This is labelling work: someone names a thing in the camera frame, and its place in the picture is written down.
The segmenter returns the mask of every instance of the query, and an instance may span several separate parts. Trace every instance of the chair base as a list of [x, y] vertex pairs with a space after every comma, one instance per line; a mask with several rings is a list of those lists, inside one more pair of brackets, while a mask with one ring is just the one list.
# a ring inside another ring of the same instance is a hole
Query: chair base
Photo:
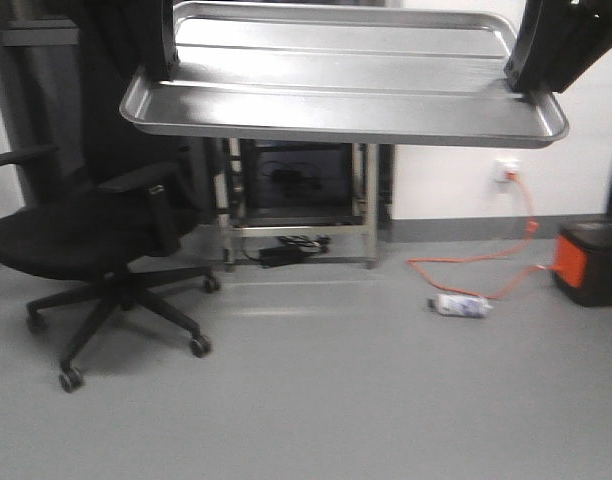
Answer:
[[135, 304], [139, 304], [183, 328], [191, 335], [190, 349], [193, 355], [203, 357], [209, 354], [212, 348], [210, 339], [201, 334], [199, 324], [148, 290], [151, 287], [196, 277], [204, 277], [203, 287], [207, 293], [219, 290], [219, 281], [213, 276], [210, 267], [191, 267], [146, 273], [132, 273], [128, 268], [124, 268], [109, 274], [100, 282], [29, 302], [26, 305], [29, 315], [27, 325], [31, 333], [39, 333], [47, 328], [46, 321], [39, 310], [98, 300], [59, 359], [59, 367], [62, 371], [59, 381], [62, 388], [68, 393], [83, 385], [81, 372], [74, 368], [71, 362], [117, 307], [122, 310], [130, 310]]

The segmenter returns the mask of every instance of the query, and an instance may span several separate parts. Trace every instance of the wall outlet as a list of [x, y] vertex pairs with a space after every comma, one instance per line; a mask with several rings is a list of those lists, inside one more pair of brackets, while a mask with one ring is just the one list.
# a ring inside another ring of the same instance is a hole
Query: wall outlet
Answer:
[[495, 181], [499, 183], [510, 182], [507, 177], [509, 173], [519, 173], [519, 161], [498, 158], [495, 165]]

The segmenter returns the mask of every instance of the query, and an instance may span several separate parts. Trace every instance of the chair armrest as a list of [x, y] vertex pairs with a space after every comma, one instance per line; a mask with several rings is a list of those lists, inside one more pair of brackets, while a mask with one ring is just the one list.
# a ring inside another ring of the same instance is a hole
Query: chair armrest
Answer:
[[125, 193], [138, 188], [147, 188], [156, 185], [167, 177], [174, 176], [179, 186], [179, 191], [195, 210], [202, 210], [197, 199], [193, 195], [192, 188], [184, 180], [179, 166], [176, 163], [161, 162], [154, 165], [138, 168], [131, 172], [112, 178], [97, 186], [102, 193]]
[[157, 235], [161, 244], [161, 251], [156, 255], [170, 255], [181, 246], [179, 235], [173, 222], [173, 215], [166, 190], [160, 182], [168, 177], [174, 177], [180, 190], [187, 197], [191, 205], [197, 208], [197, 202], [187, 189], [179, 167], [175, 163], [161, 162], [154, 165], [133, 170], [119, 177], [115, 177], [97, 186], [98, 191], [108, 194], [125, 193], [132, 190], [142, 190], [148, 197], [155, 219]]
[[178, 172], [174, 163], [161, 162], [132, 170], [97, 186], [103, 193], [125, 193], [138, 188], [152, 187]]
[[35, 147], [15, 150], [14, 152], [1, 153], [0, 167], [3, 165], [27, 165], [29, 161], [53, 153], [57, 149], [57, 145], [37, 145]]

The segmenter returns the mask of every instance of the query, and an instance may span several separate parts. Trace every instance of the chair seat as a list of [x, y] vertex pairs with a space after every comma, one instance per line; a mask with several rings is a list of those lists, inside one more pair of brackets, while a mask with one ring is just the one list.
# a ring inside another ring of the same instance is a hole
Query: chair seat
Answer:
[[[197, 213], [173, 210], [180, 235]], [[90, 280], [157, 251], [148, 200], [90, 192], [0, 219], [0, 263], [57, 280]]]

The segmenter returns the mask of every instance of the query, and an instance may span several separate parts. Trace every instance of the portable power station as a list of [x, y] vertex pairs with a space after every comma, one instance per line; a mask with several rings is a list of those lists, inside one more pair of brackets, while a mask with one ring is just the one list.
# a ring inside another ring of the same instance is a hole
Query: portable power station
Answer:
[[579, 305], [612, 306], [612, 221], [563, 225], [557, 237], [553, 277]]

